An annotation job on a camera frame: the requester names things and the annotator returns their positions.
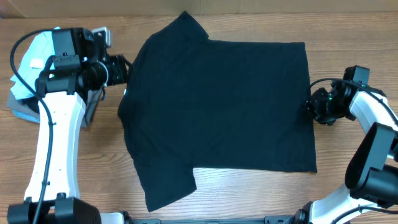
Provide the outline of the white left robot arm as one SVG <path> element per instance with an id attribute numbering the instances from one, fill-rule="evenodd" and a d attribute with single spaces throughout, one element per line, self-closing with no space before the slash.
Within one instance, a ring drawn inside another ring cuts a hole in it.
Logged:
<path id="1" fill-rule="evenodd" d="M 10 205 L 9 223 L 131 223 L 127 212 L 101 213 L 80 199 L 80 129 L 89 125 L 107 86 L 126 83 L 130 63 L 109 55 L 106 27 L 40 29 L 20 65 L 13 65 L 10 97 L 17 116 L 39 123 L 34 169 L 24 201 Z"/>

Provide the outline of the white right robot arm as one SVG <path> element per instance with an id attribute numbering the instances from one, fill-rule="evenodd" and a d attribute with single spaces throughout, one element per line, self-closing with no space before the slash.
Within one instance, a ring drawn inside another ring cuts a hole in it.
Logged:
<path id="1" fill-rule="evenodd" d="M 343 78 L 330 79 L 331 91 L 314 92 L 306 102 L 313 119 L 332 125 L 337 119 L 358 120 L 365 137 L 349 162 L 345 182 L 327 197 L 307 203 L 287 223 L 349 223 L 375 211 L 395 215 L 397 168 L 397 115 L 382 90 L 369 86 L 370 70 L 355 65 Z"/>

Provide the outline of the black t-shirt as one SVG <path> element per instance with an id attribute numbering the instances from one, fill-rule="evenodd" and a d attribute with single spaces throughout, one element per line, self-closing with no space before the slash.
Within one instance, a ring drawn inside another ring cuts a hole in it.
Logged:
<path id="1" fill-rule="evenodd" d="M 196 168 L 317 171 L 304 43 L 211 40 L 183 12 L 129 75 L 118 115 L 148 211 L 193 193 Z"/>

